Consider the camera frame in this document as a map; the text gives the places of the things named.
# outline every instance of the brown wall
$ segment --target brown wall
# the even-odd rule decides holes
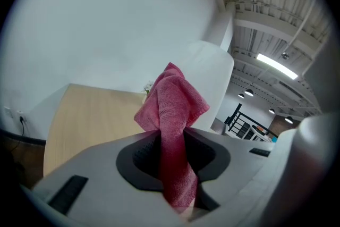
[[[285,121],[283,116],[275,115],[272,123],[269,126],[269,130],[279,136],[281,132],[289,129],[295,129],[299,124],[300,121],[297,120],[293,120],[293,124],[289,124],[287,121]]]

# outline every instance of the black power cord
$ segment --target black power cord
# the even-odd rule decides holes
[[[21,116],[21,117],[19,118],[19,120],[20,120],[20,123],[21,123],[21,125],[22,125],[22,135],[21,135],[21,137],[20,137],[20,139],[19,139],[17,145],[16,145],[14,148],[11,149],[11,152],[14,151],[14,150],[18,147],[18,145],[19,145],[20,142],[21,142],[21,138],[23,137],[23,134],[25,133],[25,127],[24,127],[24,125],[23,125],[23,117]]]

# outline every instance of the ceiling vent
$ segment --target ceiling vent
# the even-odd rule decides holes
[[[296,102],[299,102],[303,98],[298,92],[281,81],[277,81],[272,87]]]

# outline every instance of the rectangular light panel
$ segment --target rectangular light panel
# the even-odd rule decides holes
[[[289,70],[287,67],[284,67],[282,64],[279,64],[278,62],[275,62],[271,58],[268,58],[262,54],[259,54],[257,56],[257,59],[276,68],[277,70],[286,74],[288,77],[292,78],[293,80],[295,80],[298,77],[298,75],[296,75],[293,71]]]

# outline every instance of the white wall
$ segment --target white wall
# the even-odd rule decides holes
[[[203,38],[215,0],[16,0],[1,35],[1,127],[46,139],[69,83],[140,92]]]
[[[244,89],[240,86],[232,82],[229,83],[227,92],[224,96],[221,107],[218,110],[216,118],[224,122],[228,116],[232,116],[238,104],[241,103],[242,107],[240,112],[268,128],[275,116],[275,114],[271,114],[269,112],[270,103],[257,95],[250,97],[245,94],[244,99],[240,98],[238,94],[242,91],[244,91]]]

